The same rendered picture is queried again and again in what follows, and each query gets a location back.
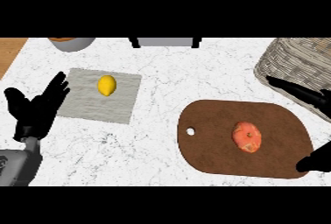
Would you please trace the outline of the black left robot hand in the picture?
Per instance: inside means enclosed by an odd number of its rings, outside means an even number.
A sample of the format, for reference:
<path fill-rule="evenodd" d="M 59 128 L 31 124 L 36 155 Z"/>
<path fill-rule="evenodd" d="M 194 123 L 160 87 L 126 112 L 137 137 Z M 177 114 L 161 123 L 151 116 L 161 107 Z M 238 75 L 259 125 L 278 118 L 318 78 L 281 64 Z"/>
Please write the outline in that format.
<path fill-rule="evenodd" d="M 49 82 L 43 94 L 28 100 L 24 93 L 9 87 L 4 90 L 7 111 L 16 119 L 13 139 L 24 142 L 28 137 L 41 140 L 52 128 L 58 109 L 69 92 L 67 75 L 59 72 Z"/>

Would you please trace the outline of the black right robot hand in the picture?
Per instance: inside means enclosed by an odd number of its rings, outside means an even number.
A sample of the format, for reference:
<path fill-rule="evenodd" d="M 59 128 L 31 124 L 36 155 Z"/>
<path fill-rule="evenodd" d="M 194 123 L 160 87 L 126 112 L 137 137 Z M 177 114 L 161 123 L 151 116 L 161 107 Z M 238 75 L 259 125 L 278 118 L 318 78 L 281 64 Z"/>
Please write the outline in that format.
<path fill-rule="evenodd" d="M 300 101 L 310 104 L 331 119 L 331 90 L 322 89 L 321 92 L 316 92 L 272 76 L 268 76 L 266 79 L 273 87 L 281 88 Z M 296 169 L 299 172 L 331 172 L 331 141 L 297 162 Z"/>

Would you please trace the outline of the wicker basket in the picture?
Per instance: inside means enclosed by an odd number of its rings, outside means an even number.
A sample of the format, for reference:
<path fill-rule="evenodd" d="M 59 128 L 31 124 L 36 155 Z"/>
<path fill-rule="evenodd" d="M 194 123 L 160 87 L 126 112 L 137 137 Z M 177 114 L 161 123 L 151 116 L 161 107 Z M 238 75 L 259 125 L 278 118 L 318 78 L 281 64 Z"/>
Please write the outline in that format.
<path fill-rule="evenodd" d="M 266 48 L 253 73 L 263 85 L 331 123 L 331 118 L 319 109 L 279 87 L 273 87 L 266 79 L 272 76 L 318 93 L 321 89 L 331 91 L 331 38 L 276 38 Z"/>

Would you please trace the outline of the orange squash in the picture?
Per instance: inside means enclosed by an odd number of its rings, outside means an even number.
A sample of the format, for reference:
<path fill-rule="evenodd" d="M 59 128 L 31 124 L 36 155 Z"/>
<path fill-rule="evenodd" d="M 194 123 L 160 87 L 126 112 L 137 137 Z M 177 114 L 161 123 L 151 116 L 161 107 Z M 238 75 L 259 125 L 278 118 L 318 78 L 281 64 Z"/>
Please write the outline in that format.
<path fill-rule="evenodd" d="M 256 153 L 262 146 L 262 132 L 250 122 L 238 122 L 232 130 L 232 141 L 238 149 Z"/>

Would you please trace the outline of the wooden board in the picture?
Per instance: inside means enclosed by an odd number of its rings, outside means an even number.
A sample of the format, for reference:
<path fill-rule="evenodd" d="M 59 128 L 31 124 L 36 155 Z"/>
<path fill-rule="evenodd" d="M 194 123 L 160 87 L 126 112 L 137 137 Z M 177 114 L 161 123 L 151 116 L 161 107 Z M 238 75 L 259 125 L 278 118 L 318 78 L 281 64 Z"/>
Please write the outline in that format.
<path fill-rule="evenodd" d="M 0 80 L 27 43 L 27 38 L 0 38 Z"/>

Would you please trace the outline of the brown cutting board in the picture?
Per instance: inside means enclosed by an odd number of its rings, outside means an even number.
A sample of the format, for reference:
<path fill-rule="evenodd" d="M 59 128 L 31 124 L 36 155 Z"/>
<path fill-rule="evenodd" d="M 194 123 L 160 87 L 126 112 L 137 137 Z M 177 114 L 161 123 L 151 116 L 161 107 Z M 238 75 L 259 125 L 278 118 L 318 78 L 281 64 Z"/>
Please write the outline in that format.
<path fill-rule="evenodd" d="M 238 122 L 253 123 L 262 132 L 254 153 L 241 151 L 234 143 Z M 177 142 L 185 160 L 201 172 L 279 179 L 304 176 L 296 164 L 313 151 L 310 137 L 297 116 L 276 104 L 192 102 L 180 112 Z"/>

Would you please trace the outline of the grey placemat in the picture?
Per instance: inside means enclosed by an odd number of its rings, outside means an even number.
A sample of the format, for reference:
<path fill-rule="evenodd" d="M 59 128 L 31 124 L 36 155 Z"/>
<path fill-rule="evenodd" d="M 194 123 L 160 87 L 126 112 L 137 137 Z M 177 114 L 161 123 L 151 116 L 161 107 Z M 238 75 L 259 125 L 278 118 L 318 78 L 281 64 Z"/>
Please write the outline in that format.
<path fill-rule="evenodd" d="M 117 89 L 109 96 L 102 95 L 98 89 L 103 75 L 111 75 L 117 81 Z M 56 114 L 69 118 L 129 124 L 140 88 L 140 75 L 71 68 L 67 81 L 69 93 Z"/>

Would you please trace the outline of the yellow lemon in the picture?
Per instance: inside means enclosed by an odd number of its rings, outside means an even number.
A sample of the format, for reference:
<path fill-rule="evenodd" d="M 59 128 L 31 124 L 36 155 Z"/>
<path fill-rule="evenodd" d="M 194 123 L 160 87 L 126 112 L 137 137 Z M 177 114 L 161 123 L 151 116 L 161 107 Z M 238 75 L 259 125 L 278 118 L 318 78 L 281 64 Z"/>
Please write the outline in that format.
<path fill-rule="evenodd" d="M 98 91 L 102 95 L 109 96 L 117 89 L 117 81 L 111 75 L 103 75 L 98 80 Z"/>

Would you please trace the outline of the grey bowl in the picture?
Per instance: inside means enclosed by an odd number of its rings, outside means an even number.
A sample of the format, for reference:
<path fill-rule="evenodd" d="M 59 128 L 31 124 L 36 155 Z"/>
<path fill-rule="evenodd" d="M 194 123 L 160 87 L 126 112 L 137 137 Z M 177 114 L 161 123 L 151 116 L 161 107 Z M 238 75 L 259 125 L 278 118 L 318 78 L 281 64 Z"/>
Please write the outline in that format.
<path fill-rule="evenodd" d="M 49 40 L 59 51 L 72 53 L 86 49 L 95 38 L 50 38 Z"/>

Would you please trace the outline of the grey appliance with black legs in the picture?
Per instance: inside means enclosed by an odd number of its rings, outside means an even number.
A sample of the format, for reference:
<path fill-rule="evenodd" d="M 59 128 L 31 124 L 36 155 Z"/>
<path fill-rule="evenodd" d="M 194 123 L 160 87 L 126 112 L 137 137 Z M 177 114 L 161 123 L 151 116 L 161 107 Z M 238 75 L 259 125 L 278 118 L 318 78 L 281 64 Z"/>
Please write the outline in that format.
<path fill-rule="evenodd" d="M 142 46 L 188 46 L 198 48 L 201 38 L 129 38 L 133 48 Z"/>

